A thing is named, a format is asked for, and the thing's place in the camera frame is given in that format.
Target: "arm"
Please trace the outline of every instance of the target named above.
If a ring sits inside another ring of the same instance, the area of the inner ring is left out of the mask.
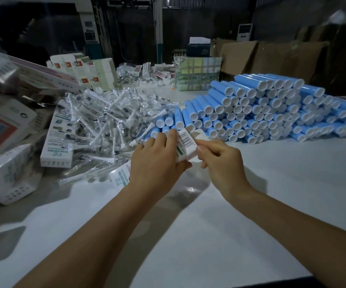
[[[31,270],[15,288],[103,287],[119,253],[141,219],[180,175],[178,134],[163,133],[139,145],[131,160],[131,183],[91,220]]]
[[[244,216],[283,245],[325,286],[346,287],[346,231],[299,212],[255,190],[238,149],[197,140],[201,167],[214,186]]]

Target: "brown cardboard box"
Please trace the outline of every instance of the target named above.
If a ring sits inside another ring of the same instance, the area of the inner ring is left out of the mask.
[[[298,77],[308,83],[322,48],[328,43],[235,42],[217,39],[214,53],[223,58],[221,72],[228,75],[272,73]]]

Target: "table surface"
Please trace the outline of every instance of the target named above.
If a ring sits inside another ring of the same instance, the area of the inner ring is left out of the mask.
[[[180,102],[199,93],[156,92]],[[231,145],[255,188],[346,230],[346,139]],[[238,287],[310,275],[221,197],[197,158],[193,163],[137,226],[107,287]],[[0,288],[15,284],[118,192],[108,181],[58,189],[54,178],[46,175],[41,189],[0,206]]]

